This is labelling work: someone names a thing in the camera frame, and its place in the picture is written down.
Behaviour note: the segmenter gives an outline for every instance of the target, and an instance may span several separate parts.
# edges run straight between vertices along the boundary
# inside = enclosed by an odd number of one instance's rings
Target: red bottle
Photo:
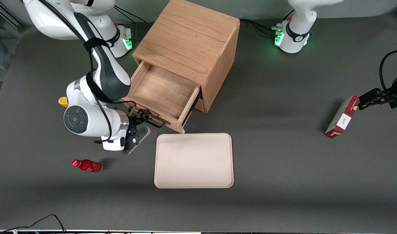
[[[98,163],[98,162],[94,162],[92,160],[73,160],[73,162],[71,163],[73,166],[78,166],[78,168],[80,168],[80,170],[82,171],[86,171],[86,172],[101,172],[103,169],[103,165]]]

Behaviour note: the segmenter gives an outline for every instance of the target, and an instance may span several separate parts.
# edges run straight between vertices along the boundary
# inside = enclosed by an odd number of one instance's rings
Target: red and white box
[[[334,138],[343,133],[357,110],[359,102],[360,100],[357,96],[352,96],[343,102],[327,128],[325,135],[329,138]]]

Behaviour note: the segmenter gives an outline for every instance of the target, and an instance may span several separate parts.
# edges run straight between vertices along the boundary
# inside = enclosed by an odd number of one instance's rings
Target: gray tabletop
[[[138,27],[135,44],[146,31]],[[89,71],[87,53],[27,28],[0,93],[0,228],[55,213],[67,229],[397,233],[397,109],[358,111],[343,135],[323,135],[343,100],[379,87],[381,58],[397,49],[397,14],[319,19],[313,32],[289,55],[241,25],[210,112],[195,111],[185,127],[232,136],[234,185],[164,190],[154,186],[155,144],[175,132],[152,128],[127,156],[70,133],[57,99]],[[119,62],[136,70],[130,55]],[[384,76],[388,85],[397,77],[397,55]],[[106,169],[81,172],[73,159]]]

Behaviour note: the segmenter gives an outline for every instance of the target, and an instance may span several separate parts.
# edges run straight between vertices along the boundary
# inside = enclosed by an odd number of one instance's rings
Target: beige tray
[[[154,176],[157,188],[230,188],[233,182],[232,140],[227,133],[158,137]]]

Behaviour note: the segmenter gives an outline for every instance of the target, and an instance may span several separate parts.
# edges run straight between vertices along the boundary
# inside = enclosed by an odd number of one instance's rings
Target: black circular cap
[[[71,113],[68,120],[73,126],[80,124],[80,116],[77,113]]]
[[[80,106],[71,106],[64,113],[64,124],[66,127],[77,134],[83,133],[87,129],[87,113]]]

